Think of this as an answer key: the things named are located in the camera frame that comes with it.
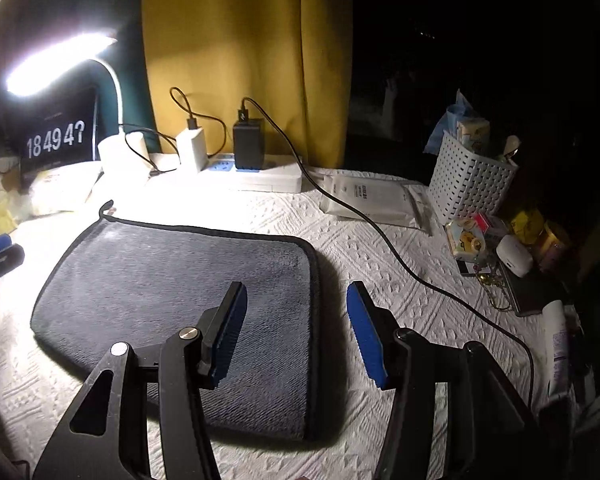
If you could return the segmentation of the white desk lamp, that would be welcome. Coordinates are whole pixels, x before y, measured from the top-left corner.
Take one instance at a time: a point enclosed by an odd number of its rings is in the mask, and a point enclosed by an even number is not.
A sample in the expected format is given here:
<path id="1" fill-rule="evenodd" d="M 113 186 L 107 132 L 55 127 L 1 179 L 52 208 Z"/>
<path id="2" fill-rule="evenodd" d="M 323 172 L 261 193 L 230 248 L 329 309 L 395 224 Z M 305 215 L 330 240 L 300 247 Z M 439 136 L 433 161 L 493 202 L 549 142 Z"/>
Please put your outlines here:
<path id="1" fill-rule="evenodd" d="M 18 155 L 21 124 L 38 101 L 58 101 L 87 87 L 98 95 L 96 159 L 108 174 L 149 174 L 158 148 L 155 128 L 125 129 L 120 82 L 102 52 L 116 43 L 106 32 L 80 32 L 43 44 L 9 67 L 0 92 L 5 132 Z"/>

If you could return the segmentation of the white charger adapter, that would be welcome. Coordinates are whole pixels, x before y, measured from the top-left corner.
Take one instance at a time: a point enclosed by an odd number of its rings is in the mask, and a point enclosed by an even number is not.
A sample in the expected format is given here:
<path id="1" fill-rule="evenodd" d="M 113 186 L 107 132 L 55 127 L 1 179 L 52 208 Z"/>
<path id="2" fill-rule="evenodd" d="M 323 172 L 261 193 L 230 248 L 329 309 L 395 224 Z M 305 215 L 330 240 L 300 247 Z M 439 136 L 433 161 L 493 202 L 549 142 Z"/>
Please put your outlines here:
<path id="1" fill-rule="evenodd" d="M 178 158 L 184 170 L 201 172 L 208 164 L 204 129 L 184 129 L 176 138 Z"/>

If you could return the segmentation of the yellow tin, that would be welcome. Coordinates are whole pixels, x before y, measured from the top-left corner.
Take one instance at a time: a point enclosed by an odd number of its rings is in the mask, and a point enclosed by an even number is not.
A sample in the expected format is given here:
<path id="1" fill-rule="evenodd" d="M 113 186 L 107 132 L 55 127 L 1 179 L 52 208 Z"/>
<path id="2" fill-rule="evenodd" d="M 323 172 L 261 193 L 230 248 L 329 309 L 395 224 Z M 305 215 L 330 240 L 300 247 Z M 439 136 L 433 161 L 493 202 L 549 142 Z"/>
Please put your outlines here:
<path id="1" fill-rule="evenodd" d="M 542 272 L 554 268 L 569 240 L 559 226 L 546 221 L 537 209 L 518 211 L 510 220 L 514 235 L 526 246 Z"/>

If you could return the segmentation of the white textured tablecloth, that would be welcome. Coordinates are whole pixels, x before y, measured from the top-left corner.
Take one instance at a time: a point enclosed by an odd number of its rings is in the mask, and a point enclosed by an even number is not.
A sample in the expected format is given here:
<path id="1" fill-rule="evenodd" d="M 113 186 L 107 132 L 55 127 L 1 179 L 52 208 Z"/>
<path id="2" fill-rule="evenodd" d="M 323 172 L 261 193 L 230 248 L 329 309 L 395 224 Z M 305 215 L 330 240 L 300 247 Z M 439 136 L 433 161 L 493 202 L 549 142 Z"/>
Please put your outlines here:
<path id="1" fill-rule="evenodd" d="M 114 201 L 120 218 L 224 230 L 292 235 L 311 243 L 321 266 L 328 348 L 336 356 L 327 377 L 343 419 L 335 440 L 313 451 L 215 437 L 213 451 L 227 479 L 367 479 L 389 420 L 392 396 L 367 377 L 346 315 L 343 295 L 365 283 L 378 306 L 402 325 L 439 344 L 482 341 L 518 391 L 536 408 L 546 401 L 544 322 L 520 318 L 488 303 L 486 290 L 460 275 L 446 238 L 321 211 L 314 188 L 297 194 L 210 188 L 174 172 L 154 178 L 98 181 L 75 212 L 23 222 L 14 232 L 26 256 L 0 280 L 0 447 L 24 466 L 40 457 L 79 383 L 42 351 L 30 330 L 34 300 L 69 244 Z"/>

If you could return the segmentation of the white flat package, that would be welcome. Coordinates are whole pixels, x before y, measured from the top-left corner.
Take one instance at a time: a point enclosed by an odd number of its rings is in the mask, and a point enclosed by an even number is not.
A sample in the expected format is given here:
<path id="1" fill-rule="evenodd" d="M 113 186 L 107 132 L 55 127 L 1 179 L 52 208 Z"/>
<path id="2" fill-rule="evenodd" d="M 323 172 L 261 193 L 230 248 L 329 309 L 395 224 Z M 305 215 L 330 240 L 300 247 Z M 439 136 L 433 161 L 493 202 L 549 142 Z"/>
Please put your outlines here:
<path id="1" fill-rule="evenodd" d="M 322 188 L 377 224 L 403 226 L 432 234 L 432 211 L 413 185 L 334 174 L 324 177 Z"/>

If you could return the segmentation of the white power strip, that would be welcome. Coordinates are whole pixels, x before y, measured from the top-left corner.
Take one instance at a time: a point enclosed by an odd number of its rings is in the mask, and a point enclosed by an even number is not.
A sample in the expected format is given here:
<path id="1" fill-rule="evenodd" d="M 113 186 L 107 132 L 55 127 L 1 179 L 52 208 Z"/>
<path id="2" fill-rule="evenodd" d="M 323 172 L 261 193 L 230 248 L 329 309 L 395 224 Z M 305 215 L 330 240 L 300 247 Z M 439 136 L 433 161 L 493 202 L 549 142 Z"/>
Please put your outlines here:
<path id="1" fill-rule="evenodd" d="M 178 169 L 175 154 L 151 154 L 150 157 L 160 170 L 174 169 L 178 177 L 193 180 L 196 185 L 269 193 L 302 191 L 302 172 L 290 155 L 266 155 L 263 169 L 238 169 L 234 155 L 222 153 L 210 158 L 199 172 Z"/>

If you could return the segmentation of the colourful small box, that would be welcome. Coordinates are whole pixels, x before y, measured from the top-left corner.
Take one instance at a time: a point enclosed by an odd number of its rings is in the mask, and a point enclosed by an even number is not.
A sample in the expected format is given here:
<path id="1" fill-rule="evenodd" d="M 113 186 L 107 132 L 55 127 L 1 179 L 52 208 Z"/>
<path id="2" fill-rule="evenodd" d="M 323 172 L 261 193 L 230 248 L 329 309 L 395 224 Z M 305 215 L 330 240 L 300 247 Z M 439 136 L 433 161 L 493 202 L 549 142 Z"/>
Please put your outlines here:
<path id="1" fill-rule="evenodd" d="M 489 266 L 489 248 L 474 219 L 452 220 L 444 226 L 451 255 L 465 274 L 477 274 Z"/>

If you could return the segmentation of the white earbuds case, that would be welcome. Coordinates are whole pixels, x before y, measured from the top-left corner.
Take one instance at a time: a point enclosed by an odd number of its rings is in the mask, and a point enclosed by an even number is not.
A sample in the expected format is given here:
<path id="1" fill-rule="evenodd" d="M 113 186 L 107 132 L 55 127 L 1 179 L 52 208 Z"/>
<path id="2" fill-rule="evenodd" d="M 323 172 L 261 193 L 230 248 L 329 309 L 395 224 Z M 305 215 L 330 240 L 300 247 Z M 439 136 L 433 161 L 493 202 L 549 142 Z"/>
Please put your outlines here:
<path id="1" fill-rule="evenodd" d="M 507 234 L 496 246 L 496 255 L 506 268 L 517 278 L 526 276 L 533 266 L 531 252 L 524 247 L 515 235 Z"/>

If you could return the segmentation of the dark green curtain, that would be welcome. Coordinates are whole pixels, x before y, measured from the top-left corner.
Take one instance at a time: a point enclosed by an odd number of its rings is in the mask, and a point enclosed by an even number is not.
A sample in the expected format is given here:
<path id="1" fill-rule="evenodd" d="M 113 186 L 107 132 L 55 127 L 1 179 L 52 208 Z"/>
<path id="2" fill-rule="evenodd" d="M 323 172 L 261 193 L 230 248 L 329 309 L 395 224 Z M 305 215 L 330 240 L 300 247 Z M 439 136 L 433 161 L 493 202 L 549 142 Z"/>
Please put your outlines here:
<path id="1" fill-rule="evenodd" d="M 148 88 L 142 26 L 142 0 L 79 0 L 84 32 L 106 32 L 116 43 L 102 52 L 102 59 L 116 72 L 121 88 L 123 122 L 155 128 Z"/>

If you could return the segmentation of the yellow curtain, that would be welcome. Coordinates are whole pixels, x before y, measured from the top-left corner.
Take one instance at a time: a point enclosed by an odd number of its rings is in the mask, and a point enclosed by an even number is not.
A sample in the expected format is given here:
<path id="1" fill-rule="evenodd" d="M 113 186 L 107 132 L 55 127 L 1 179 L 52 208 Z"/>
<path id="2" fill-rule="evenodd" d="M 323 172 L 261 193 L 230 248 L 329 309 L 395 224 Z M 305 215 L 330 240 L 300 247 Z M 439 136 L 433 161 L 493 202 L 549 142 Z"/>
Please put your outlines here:
<path id="1" fill-rule="evenodd" d="M 232 124 L 255 99 L 313 166 L 337 168 L 346 144 L 351 0 L 142 0 L 145 61 L 159 130 L 195 110 Z"/>

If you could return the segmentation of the white tube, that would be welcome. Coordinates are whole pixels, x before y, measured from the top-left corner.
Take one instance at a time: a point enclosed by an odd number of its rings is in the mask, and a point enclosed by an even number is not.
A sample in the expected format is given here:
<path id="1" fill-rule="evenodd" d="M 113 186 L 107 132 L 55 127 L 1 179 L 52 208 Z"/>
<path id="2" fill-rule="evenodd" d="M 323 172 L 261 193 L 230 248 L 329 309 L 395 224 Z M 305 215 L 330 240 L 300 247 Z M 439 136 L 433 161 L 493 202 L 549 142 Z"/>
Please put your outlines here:
<path id="1" fill-rule="evenodd" d="M 568 328 L 565 308 L 560 300 L 549 302 L 542 310 L 546 349 L 546 394 L 562 396 L 569 389 Z"/>

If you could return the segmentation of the tablet clock display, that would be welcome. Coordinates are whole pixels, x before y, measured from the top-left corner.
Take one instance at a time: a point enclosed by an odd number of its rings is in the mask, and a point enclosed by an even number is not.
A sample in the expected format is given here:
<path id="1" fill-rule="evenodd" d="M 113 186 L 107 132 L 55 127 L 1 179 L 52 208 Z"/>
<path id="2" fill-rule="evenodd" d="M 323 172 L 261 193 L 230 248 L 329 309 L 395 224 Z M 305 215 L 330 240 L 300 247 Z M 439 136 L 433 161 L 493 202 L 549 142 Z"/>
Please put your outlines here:
<path id="1" fill-rule="evenodd" d="M 18 131 L 23 188 L 41 171 L 96 159 L 98 95 L 94 87 L 36 105 Z"/>

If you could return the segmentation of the grey towel black trim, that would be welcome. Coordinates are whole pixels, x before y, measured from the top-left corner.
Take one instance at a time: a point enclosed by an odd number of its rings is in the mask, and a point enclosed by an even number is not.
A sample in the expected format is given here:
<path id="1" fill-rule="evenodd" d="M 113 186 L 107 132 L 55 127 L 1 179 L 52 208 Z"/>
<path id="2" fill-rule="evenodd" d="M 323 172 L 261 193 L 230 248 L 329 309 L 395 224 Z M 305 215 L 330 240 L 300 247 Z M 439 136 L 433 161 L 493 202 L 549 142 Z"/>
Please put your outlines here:
<path id="1" fill-rule="evenodd" d="M 321 284 L 315 249 L 293 236 L 160 226 L 108 214 L 68 247 L 31 316 L 36 340 L 74 374 L 115 342 L 160 344 L 244 284 L 248 306 L 219 385 L 202 394 L 216 430 L 306 440 L 314 419 Z"/>

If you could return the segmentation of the white perforated basket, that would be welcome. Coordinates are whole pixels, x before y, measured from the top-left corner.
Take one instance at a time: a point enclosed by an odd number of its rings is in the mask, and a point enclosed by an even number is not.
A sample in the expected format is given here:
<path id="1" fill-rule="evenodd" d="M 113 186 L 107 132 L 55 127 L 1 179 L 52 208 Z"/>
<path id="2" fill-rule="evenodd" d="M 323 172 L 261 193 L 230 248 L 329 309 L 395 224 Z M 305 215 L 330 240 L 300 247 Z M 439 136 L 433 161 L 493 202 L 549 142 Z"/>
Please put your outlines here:
<path id="1" fill-rule="evenodd" d="M 496 214 L 516 166 L 478 155 L 444 133 L 427 195 L 442 224 L 474 214 Z"/>

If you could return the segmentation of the black charger adapter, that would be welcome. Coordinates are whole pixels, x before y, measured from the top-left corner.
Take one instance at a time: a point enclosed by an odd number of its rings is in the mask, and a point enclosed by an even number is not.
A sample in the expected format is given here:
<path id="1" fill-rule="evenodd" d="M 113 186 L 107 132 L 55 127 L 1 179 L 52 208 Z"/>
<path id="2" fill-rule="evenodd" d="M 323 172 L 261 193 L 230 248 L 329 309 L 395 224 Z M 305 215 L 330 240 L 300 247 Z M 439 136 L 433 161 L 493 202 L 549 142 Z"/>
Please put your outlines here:
<path id="1" fill-rule="evenodd" d="M 263 120 L 238 120 L 233 127 L 234 159 L 237 169 L 260 170 L 264 164 Z"/>

